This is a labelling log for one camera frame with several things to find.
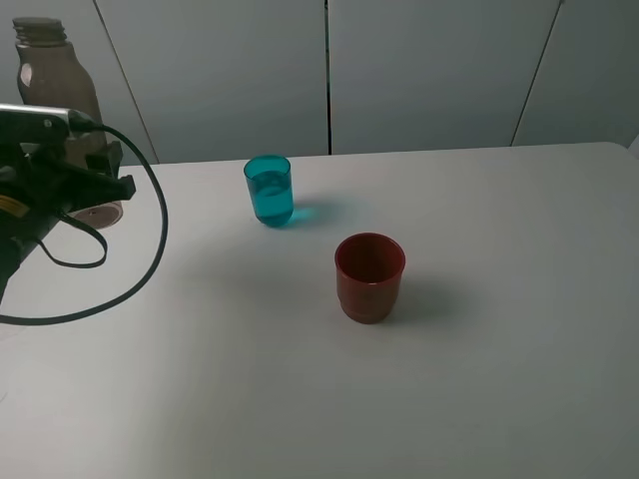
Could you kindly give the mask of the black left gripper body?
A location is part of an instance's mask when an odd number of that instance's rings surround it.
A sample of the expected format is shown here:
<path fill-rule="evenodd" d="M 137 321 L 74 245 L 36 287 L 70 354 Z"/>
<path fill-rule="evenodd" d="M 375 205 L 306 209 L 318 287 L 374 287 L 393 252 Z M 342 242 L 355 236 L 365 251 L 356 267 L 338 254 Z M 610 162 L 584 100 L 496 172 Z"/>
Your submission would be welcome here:
<path fill-rule="evenodd" d="M 66 161 L 64 146 L 2 144 L 1 219 L 84 210 L 88 203 L 75 181 L 86 179 L 84 170 Z"/>

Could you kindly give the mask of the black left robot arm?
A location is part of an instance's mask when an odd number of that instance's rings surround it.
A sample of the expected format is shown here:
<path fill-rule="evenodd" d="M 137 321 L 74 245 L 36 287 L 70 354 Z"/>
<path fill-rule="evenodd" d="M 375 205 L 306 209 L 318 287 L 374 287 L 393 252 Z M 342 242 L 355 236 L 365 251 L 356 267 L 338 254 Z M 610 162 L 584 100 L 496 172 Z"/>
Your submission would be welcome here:
<path fill-rule="evenodd" d="M 19 145 L 1 147 L 1 288 L 35 247 L 46 250 L 44 238 L 58 223 L 95 239 L 108 250 L 104 237 L 71 214 L 101 204 L 128 200 L 131 179 L 117 177 L 122 147 L 112 142 L 88 156 L 91 170 L 73 166 L 58 145 L 39 146 L 30 154 Z"/>

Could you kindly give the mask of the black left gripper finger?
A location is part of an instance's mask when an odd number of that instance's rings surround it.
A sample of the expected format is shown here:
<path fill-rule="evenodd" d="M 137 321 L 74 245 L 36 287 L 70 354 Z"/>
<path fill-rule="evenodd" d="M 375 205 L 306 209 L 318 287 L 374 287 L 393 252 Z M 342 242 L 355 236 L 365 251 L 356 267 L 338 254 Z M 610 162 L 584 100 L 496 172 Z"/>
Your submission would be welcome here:
<path fill-rule="evenodd" d="M 130 200 L 136 192 L 132 176 L 112 178 L 85 169 L 64 165 L 61 187 L 64 204 L 69 212 L 85 210 L 107 203 Z"/>
<path fill-rule="evenodd" d="M 123 149 L 119 141 L 113 141 L 103 148 L 85 156 L 89 171 L 109 178 L 117 178 L 123 160 Z"/>

